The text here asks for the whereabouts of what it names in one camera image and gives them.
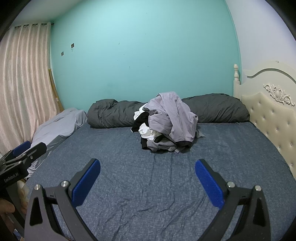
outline headboard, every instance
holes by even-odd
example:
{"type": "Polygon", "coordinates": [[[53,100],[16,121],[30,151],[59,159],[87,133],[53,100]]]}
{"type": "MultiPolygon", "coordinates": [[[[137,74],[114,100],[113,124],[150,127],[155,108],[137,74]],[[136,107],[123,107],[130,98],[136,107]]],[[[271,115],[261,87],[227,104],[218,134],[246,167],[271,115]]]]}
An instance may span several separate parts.
{"type": "Polygon", "coordinates": [[[250,121],[276,146],[296,178],[296,70],[279,61],[268,61],[244,70],[240,83],[234,65],[234,97],[250,113],[250,121]]]}

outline pile of clothes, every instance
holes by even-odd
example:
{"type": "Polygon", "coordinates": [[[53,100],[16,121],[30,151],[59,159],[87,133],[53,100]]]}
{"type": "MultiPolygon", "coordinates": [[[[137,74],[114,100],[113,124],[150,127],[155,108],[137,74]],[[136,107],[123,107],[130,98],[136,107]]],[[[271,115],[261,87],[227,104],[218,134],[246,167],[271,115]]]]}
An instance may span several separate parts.
{"type": "Polygon", "coordinates": [[[132,132],[141,135],[142,149],[161,149],[179,153],[190,147],[195,137],[198,117],[173,91],[158,94],[134,113],[132,132]]]}

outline gray jacket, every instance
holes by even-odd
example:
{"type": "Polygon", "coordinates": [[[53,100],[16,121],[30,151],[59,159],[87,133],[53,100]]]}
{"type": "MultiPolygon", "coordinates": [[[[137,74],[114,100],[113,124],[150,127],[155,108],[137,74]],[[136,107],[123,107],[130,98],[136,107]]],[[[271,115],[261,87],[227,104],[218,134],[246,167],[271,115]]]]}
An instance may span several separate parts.
{"type": "Polygon", "coordinates": [[[143,110],[149,112],[149,128],[164,134],[178,146],[191,145],[195,137],[197,115],[174,92],[158,94],[143,110]]]}

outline blue gripper pad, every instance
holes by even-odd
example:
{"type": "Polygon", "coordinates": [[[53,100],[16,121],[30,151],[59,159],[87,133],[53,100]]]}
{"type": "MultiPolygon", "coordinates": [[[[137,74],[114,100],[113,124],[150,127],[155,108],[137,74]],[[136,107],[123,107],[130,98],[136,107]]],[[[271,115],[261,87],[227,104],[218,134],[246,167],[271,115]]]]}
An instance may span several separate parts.
{"type": "Polygon", "coordinates": [[[31,142],[26,141],[22,144],[20,144],[18,147],[13,149],[12,155],[14,157],[18,157],[20,154],[24,153],[26,150],[28,150],[31,147],[31,142]]]}
{"type": "Polygon", "coordinates": [[[195,163],[195,174],[201,182],[205,192],[215,207],[221,209],[224,205],[224,194],[219,185],[210,174],[209,170],[198,160],[195,163]]]}
{"type": "Polygon", "coordinates": [[[91,159],[83,170],[77,172],[71,179],[68,194],[74,207],[83,204],[100,171],[101,165],[99,160],[91,159]]]}

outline logo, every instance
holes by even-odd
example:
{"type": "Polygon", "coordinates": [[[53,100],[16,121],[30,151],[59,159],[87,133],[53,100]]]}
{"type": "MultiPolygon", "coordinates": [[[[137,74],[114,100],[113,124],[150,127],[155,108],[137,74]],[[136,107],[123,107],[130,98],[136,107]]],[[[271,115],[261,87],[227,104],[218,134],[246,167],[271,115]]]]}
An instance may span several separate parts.
{"type": "Polygon", "coordinates": [[[5,183],[7,183],[8,181],[10,181],[10,180],[12,180],[12,179],[16,178],[18,175],[19,175],[19,173],[18,173],[18,172],[16,172],[16,173],[15,173],[15,174],[13,174],[12,176],[10,176],[10,177],[8,177],[8,178],[4,179],[4,182],[5,182],[5,183]]]}

